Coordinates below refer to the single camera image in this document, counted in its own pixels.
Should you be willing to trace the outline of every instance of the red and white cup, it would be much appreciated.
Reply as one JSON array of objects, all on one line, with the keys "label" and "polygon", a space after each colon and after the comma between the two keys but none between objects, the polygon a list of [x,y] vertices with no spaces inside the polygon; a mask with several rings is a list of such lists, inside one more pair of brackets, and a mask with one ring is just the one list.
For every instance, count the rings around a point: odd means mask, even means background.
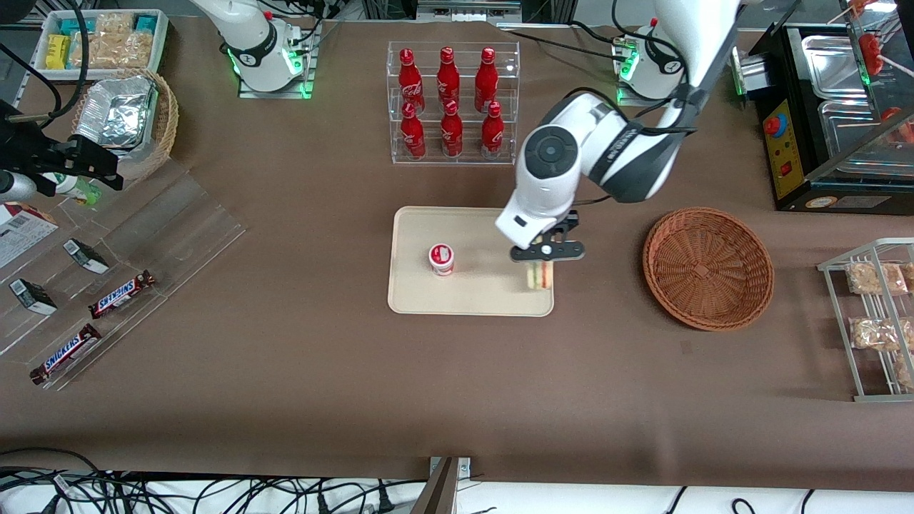
[{"label": "red and white cup", "polygon": [[454,250],[440,242],[429,250],[431,270],[439,276],[447,276],[454,271]]}]

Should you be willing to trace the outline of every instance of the red bottle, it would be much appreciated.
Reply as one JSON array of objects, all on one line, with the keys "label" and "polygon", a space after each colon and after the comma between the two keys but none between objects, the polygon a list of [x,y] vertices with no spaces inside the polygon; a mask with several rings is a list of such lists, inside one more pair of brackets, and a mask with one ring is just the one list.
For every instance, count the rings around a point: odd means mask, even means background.
[{"label": "red bottle", "polygon": [[444,105],[441,118],[441,151],[448,157],[456,157],[463,151],[463,120],[457,114],[457,102],[451,100]]},{"label": "red bottle", "polygon": [[454,50],[451,47],[441,49],[441,66],[438,67],[438,99],[441,106],[453,100],[460,108],[460,72],[454,66]]},{"label": "red bottle", "polygon": [[416,68],[416,60],[412,50],[404,48],[400,51],[400,92],[403,101],[416,106],[416,114],[425,110],[425,97],[422,96],[422,74]]},{"label": "red bottle", "polygon": [[495,69],[495,50],[483,48],[483,63],[476,71],[476,111],[485,114],[489,102],[495,99],[498,91],[498,70]]},{"label": "red bottle", "polygon": [[502,104],[498,100],[489,103],[489,115],[483,120],[483,157],[488,160],[498,158],[502,150],[502,132],[505,122],[502,121]]},{"label": "red bottle", "polygon": [[425,156],[425,131],[422,122],[416,117],[416,106],[412,103],[403,104],[403,121],[400,122],[400,131],[403,133],[403,144],[409,150],[409,158],[418,161]]}]

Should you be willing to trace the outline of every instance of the brown woven basket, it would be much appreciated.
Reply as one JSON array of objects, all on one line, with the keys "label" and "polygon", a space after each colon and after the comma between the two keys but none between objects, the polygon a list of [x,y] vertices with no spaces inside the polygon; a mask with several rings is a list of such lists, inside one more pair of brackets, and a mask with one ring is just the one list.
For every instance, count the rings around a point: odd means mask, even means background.
[{"label": "brown woven basket", "polygon": [[764,245],[742,221],[716,209],[680,209],[660,219],[644,243],[643,266],[660,305],[702,330],[749,325],[774,293]]},{"label": "brown woven basket", "polygon": [[[155,148],[141,162],[125,163],[122,161],[118,165],[118,173],[128,180],[139,180],[163,165],[168,160],[169,154],[171,154],[172,146],[175,144],[175,136],[177,135],[177,99],[161,75],[143,68],[130,68],[116,71],[112,78],[129,79],[137,75],[142,75],[154,81],[159,88],[159,100],[156,105],[155,122],[153,124]],[[86,106],[88,96],[87,88],[86,92],[83,92],[80,102],[76,105],[73,132],[76,132],[76,127],[80,123],[82,109]]]}]

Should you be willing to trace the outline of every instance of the white robotic arm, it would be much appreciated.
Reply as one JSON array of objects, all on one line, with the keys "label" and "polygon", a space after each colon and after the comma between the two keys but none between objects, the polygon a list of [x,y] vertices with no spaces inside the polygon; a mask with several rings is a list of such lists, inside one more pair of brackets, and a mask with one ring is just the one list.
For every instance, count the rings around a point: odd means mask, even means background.
[{"label": "white robotic arm", "polygon": [[253,90],[276,91],[303,72],[302,30],[268,19],[256,0],[190,0],[225,39],[241,79]]},{"label": "white robotic arm", "polygon": [[[739,4],[654,0],[656,28],[679,49],[688,72],[687,86],[667,85],[674,101],[659,131],[628,120],[592,93],[566,98],[547,113],[518,153],[515,191],[495,222],[517,248],[527,250],[568,216],[581,174],[621,203],[644,201],[660,189],[687,134],[681,127],[701,112],[727,61]],[[530,252],[529,258],[557,257]]]}]

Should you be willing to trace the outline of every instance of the candy bar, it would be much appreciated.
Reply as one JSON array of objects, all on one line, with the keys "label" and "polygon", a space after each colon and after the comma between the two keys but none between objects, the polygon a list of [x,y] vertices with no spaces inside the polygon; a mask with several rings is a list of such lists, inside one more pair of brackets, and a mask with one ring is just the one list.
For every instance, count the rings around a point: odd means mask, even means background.
[{"label": "candy bar", "polygon": [[89,312],[92,314],[92,319],[98,319],[105,316],[152,284],[155,284],[155,279],[149,274],[148,270],[143,270],[142,273],[130,279],[130,282],[127,284],[118,287],[111,294],[105,296],[95,304],[89,305]]},{"label": "candy bar", "polygon": [[36,384],[48,381],[51,376],[67,369],[77,357],[92,348],[100,339],[101,334],[99,334],[99,331],[92,325],[86,324],[63,348],[54,352],[50,359],[46,360],[41,366],[32,369],[28,377]]}]

